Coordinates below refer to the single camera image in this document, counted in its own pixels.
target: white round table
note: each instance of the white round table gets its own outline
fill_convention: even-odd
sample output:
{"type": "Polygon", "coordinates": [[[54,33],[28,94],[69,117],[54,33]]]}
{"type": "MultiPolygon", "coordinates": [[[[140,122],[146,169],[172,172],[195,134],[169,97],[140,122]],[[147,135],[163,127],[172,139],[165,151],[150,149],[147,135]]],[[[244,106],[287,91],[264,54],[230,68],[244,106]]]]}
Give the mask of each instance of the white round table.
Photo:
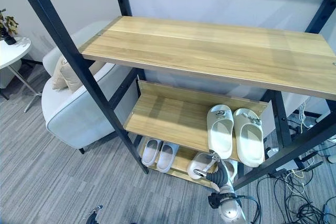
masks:
{"type": "Polygon", "coordinates": [[[16,75],[17,78],[19,78],[20,81],[22,81],[34,93],[33,99],[29,102],[29,104],[24,110],[25,112],[27,112],[27,110],[31,107],[34,101],[38,97],[41,97],[42,94],[40,92],[35,91],[29,85],[29,83],[22,77],[22,75],[11,67],[11,64],[21,59],[24,55],[26,55],[30,51],[32,43],[30,39],[24,37],[16,37],[15,39],[17,42],[13,45],[7,45],[7,43],[4,40],[0,41],[0,69],[8,68],[11,72],[13,72],[13,74],[16,75]]]}

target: white armchair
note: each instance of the white armchair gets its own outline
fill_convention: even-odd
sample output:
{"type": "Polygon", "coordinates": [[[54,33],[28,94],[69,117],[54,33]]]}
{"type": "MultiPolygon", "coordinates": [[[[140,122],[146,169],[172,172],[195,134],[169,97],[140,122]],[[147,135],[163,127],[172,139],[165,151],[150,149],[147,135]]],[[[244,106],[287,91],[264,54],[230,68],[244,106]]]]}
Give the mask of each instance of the white armchair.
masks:
{"type": "MultiPolygon", "coordinates": [[[[78,47],[107,24],[108,22],[93,23],[71,37],[78,47]]],[[[62,53],[56,47],[43,58],[43,65],[51,76],[61,55],[62,53]]],[[[108,100],[131,69],[131,67],[106,63],[95,74],[94,78],[108,100]]],[[[53,90],[51,87],[52,78],[43,88],[42,111],[47,130],[58,139],[76,149],[82,149],[114,131],[84,86],[74,93],[69,89],[53,90]]],[[[138,99],[136,90],[133,82],[115,109],[121,123],[125,122],[138,99]]]]}

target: white slipper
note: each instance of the white slipper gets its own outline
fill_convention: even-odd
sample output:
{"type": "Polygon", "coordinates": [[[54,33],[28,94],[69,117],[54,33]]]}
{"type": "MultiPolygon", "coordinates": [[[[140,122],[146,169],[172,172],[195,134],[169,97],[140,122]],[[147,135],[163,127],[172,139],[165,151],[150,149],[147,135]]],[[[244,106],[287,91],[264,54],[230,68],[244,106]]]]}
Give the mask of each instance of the white slipper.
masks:
{"type": "Polygon", "coordinates": [[[265,157],[261,120],[249,109],[236,110],[233,119],[239,159],[247,166],[258,167],[265,157]]]}
{"type": "MultiPolygon", "coordinates": [[[[233,183],[233,180],[238,173],[238,162],[232,159],[227,159],[227,160],[224,160],[224,163],[229,173],[230,180],[233,183]]],[[[214,188],[216,191],[220,191],[219,187],[215,183],[210,182],[210,184],[212,188],[214,188]]]]}
{"type": "Polygon", "coordinates": [[[212,107],[206,117],[209,150],[218,153],[221,159],[232,154],[233,122],[231,109],[223,104],[212,107]]]}
{"type": "Polygon", "coordinates": [[[151,138],[146,143],[145,150],[142,154],[141,162],[145,166],[151,166],[154,164],[157,154],[162,145],[162,140],[151,138]]]}
{"type": "Polygon", "coordinates": [[[194,173],[194,169],[199,169],[206,172],[214,165],[215,162],[216,161],[212,159],[211,154],[198,152],[193,160],[190,161],[187,172],[191,178],[199,179],[201,177],[200,175],[194,173]]]}
{"type": "Polygon", "coordinates": [[[164,142],[160,152],[159,161],[157,162],[156,169],[159,172],[166,173],[169,171],[170,167],[174,162],[177,150],[179,148],[178,144],[164,142]]]}
{"type": "Polygon", "coordinates": [[[238,173],[238,162],[232,159],[227,159],[227,160],[224,160],[224,163],[229,172],[229,177],[231,181],[233,182],[234,178],[236,177],[238,173]]]}

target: gray carpet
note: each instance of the gray carpet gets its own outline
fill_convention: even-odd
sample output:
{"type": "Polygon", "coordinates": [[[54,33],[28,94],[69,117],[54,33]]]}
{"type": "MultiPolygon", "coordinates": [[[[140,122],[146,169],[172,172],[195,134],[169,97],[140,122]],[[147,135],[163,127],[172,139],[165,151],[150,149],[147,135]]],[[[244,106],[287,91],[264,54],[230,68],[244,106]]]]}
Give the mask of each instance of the gray carpet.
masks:
{"type": "MultiPolygon", "coordinates": [[[[23,66],[21,72],[39,90],[49,78],[42,66],[23,66]]],[[[222,223],[207,203],[211,189],[154,170],[145,175],[118,138],[95,142],[81,155],[45,129],[40,100],[23,112],[32,97],[19,80],[15,78],[4,92],[10,100],[0,98],[2,223],[85,223],[83,218],[96,205],[103,205],[98,217],[101,224],[222,223]]],[[[266,147],[276,146],[275,139],[273,132],[266,147]]],[[[325,164],[314,170],[314,178],[305,190],[313,204],[322,208],[329,197],[336,195],[336,165],[316,158],[316,162],[320,160],[325,164]]],[[[305,173],[302,181],[310,176],[305,173]]],[[[256,185],[253,182],[238,193],[256,196],[256,185]]],[[[274,181],[269,179],[260,183],[261,223],[284,223],[273,186],[274,181]]],[[[280,199],[283,190],[283,186],[276,188],[280,199]]],[[[294,201],[293,209],[300,204],[294,201]]],[[[329,205],[335,213],[336,200],[329,205]]],[[[255,205],[243,201],[243,210],[251,219],[255,205]]]]}

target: wooden shelf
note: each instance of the wooden shelf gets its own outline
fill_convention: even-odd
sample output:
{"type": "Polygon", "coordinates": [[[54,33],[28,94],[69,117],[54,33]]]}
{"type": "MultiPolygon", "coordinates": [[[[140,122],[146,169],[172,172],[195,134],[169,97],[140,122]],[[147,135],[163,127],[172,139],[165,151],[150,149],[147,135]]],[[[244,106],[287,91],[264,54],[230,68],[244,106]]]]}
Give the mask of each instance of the wooden shelf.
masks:
{"type": "Polygon", "coordinates": [[[336,56],[319,34],[119,17],[84,58],[336,100],[336,56]]]}
{"type": "MultiPolygon", "coordinates": [[[[232,111],[249,108],[260,115],[268,105],[247,99],[139,81],[141,96],[124,124],[127,131],[208,152],[206,115],[216,104],[232,111]]],[[[231,159],[239,161],[233,135],[231,159]]]]}
{"type": "MultiPolygon", "coordinates": [[[[142,157],[146,142],[148,140],[148,137],[144,137],[142,139],[142,142],[140,143],[140,149],[139,149],[139,153],[140,156],[142,157]]],[[[172,168],[166,173],[178,178],[182,178],[197,184],[200,184],[202,186],[206,186],[206,187],[211,187],[211,184],[209,181],[205,180],[205,179],[192,179],[189,177],[188,173],[187,173],[187,168],[189,165],[189,162],[194,158],[194,156],[197,154],[197,151],[194,151],[192,149],[188,149],[185,147],[180,147],[178,149],[177,155],[175,156],[172,168]]],[[[150,166],[150,169],[153,170],[157,170],[156,169],[156,164],[158,163],[159,160],[159,155],[155,160],[155,165],[150,166]]],[[[213,166],[209,171],[213,172],[215,170],[215,166],[213,166]]]]}

